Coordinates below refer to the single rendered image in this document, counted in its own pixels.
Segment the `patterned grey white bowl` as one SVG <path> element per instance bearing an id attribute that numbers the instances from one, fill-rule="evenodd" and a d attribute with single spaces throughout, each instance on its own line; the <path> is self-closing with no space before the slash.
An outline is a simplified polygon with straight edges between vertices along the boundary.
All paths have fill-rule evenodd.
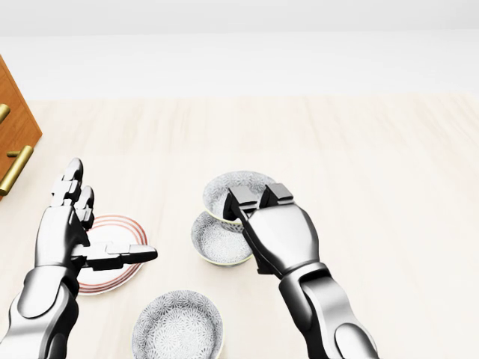
<path id="1" fill-rule="evenodd" d="M 223 344 L 218 308 L 192 290 L 157 297 L 142 310 L 132 330 L 134 359 L 219 359 Z"/>
<path id="2" fill-rule="evenodd" d="M 232 171 L 212 179 L 204 188 L 203 202 L 207 212 L 226 230 L 241 233 L 243 226 L 239 219 L 229 221 L 223 217 L 223 209 L 230 187 L 247 186 L 255 200 L 259 200 L 266 184 L 275 180 L 254 171 Z"/>
<path id="3" fill-rule="evenodd" d="M 191 239 L 201 257 L 216 266 L 238 266 L 252 257 L 242 234 L 225 229 L 222 222 L 208 212 L 202 212 L 195 219 Z"/>

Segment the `white plate with red rings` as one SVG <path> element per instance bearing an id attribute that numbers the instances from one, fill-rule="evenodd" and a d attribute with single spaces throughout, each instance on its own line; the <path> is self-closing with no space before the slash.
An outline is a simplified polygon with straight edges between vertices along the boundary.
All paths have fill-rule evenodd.
<path id="1" fill-rule="evenodd" d="M 91 244 L 114 242 L 115 244 L 149 245 L 144 228 L 125 215 L 100 215 L 88 231 Z M 96 295 L 124 285 L 139 271 L 141 264 L 126 264 L 121 269 L 94 271 L 82 269 L 78 276 L 79 294 Z"/>

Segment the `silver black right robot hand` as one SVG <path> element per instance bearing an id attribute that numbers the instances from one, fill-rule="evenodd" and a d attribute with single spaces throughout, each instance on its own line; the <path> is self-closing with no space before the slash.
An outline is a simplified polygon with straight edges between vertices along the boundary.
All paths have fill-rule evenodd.
<path id="1" fill-rule="evenodd" d="M 304 266 L 320 263 L 319 237 L 309 214 L 282 183 L 267 184 L 256 200 L 246 186 L 228 189 L 223 216 L 238 218 L 259 274 L 282 279 Z"/>

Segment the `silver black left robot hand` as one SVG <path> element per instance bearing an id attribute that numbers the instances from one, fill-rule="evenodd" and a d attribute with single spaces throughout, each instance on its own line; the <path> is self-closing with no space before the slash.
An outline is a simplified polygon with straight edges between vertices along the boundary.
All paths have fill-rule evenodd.
<path id="1" fill-rule="evenodd" d="M 158 253 L 149 245 L 90 243 L 87 232 L 94 223 L 94 191 L 83 186 L 83 173 L 82 161 L 74 158 L 55 181 L 52 201 L 37 232 L 35 265 L 106 271 L 156 259 Z"/>

